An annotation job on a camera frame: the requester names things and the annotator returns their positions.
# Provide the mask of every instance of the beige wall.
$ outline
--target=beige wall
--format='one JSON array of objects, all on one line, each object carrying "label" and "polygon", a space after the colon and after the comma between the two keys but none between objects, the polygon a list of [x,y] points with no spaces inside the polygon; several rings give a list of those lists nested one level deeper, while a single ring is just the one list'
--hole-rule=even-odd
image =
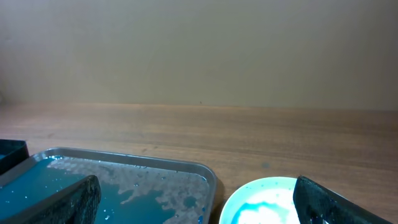
[{"label": "beige wall", "polygon": [[397,0],[0,0],[6,101],[398,110]]}]

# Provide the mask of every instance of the white bowl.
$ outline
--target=white bowl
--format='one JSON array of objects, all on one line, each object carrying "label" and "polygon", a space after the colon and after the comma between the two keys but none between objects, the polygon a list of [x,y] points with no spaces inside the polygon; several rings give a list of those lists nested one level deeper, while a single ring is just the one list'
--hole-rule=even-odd
[{"label": "white bowl", "polygon": [[300,224],[293,203],[296,180],[267,177],[245,184],[225,203],[220,224]]}]

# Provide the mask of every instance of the wooden table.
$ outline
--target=wooden table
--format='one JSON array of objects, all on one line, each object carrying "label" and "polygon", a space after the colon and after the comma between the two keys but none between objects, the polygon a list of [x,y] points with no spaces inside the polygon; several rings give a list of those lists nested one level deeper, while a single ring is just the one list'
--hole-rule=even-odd
[{"label": "wooden table", "polygon": [[398,222],[398,113],[207,106],[0,106],[0,138],[195,161],[220,179],[212,222],[240,186],[300,174]]}]

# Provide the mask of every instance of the baking tray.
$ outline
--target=baking tray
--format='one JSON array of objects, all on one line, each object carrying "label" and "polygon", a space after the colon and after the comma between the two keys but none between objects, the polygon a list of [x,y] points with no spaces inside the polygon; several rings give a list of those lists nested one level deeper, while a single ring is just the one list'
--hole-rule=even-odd
[{"label": "baking tray", "polygon": [[65,147],[0,176],[0,220],[91,174],[102,191],[95,223],[208,223],[217,177],[207,166]]}]

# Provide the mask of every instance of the blue liquid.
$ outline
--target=blue liquid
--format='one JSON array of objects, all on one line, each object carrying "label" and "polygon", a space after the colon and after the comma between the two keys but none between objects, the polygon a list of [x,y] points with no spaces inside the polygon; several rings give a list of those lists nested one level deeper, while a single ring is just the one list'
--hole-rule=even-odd
[{"label": "blue liquid", "polygon": [[186,197],[184,199],[184,205],[186,206],[186,208],[196,207],[197,206],[197,199],[192,197],[192,196]]},{"label": "blue liquid", "polygon": [[239,217],[241,216],[243,211],[249,210],[249,211],[258,212],[260,207],[267,207],[267,208],[275,211],[279,215],[282,223],[286,223],[286,218],[287,218],[287,215],[289,214],[288,209],[283,208],[276,203],[261,202],[261,203],[257,203],[257,204],[249,204],[249,203],[243,204],[242,207],[235,213],[231,224],[239,223]]},{"label": "blue liquid", "polygon": [[[44,159],[25,174],[0,189],[0,220],[17,214],[46,197],[84,178],[61,169],[47,168],[54,158]],[[118,194],[119,185],[101,184],[101,203],[96,214],[96,224],[102,223],[163,223],[175,215],[175,210],[164,210],[157,197],[163,191],[150,190],[147,195],[127,200],[133,190]]]}]

